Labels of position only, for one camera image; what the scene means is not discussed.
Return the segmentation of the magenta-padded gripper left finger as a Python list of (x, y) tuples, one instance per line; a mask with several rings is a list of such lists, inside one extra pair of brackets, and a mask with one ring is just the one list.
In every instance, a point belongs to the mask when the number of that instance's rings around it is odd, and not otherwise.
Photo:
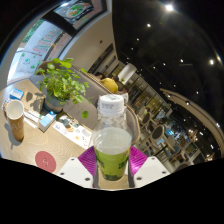
[(94, 187), (97, 160), (94, 147), (85, 150), (79, 157), (69, 158), (58, 172), (58, 176), (84, 188)]

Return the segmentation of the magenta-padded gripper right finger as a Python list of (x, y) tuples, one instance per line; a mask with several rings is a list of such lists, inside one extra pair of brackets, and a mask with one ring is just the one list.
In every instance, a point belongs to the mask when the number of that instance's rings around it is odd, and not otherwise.
[(128, 161), (128, 181), (130, 188), (140, 188), (169, 175), (170, 172), (155, 157), (148, 157), (132, 146)]

